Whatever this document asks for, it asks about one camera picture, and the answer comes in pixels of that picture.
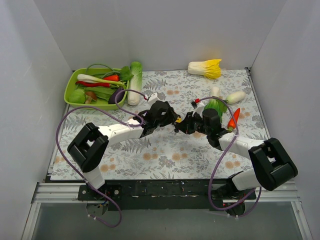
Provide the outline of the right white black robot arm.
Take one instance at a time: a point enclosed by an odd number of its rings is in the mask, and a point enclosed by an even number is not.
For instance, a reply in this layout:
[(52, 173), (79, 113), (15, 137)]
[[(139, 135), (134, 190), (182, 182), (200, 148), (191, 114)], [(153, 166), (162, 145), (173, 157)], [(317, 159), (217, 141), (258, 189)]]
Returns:
[(209, 144), (221, 151), (231, 152), (251, 160), (252, 169), (228, 177), (226, 183), (214, 187), (216, 198), (237, 199), (245, 190), (262, 187), (273, 191), (298, 175), (298, 169), (276, 138), (255, 140), (236, 136), (222, 127), (220, 117), (213, 108), (202, 114), (189, 112), (184, 120), (175, 122), (175, 128), (187, 135), (199, 132), (206, 135)]

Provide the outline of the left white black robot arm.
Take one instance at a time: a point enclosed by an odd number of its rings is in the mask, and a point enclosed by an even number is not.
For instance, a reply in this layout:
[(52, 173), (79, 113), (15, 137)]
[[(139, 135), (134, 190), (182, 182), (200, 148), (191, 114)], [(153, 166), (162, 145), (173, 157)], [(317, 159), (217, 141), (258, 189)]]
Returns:
[(135, 114), (130, 120), (113, 125), (96, 126), (87, 123), (67, 147), (67, 152), (82, 171), (90, 186), (89, 194), (95, 200), (106, 196), (105, 180), (99, 164), (107, 147), (131, 139), (150, 135), (158, 127), (171, 125), (180, 116), (167, 101), (155, 101), (150, 109)]

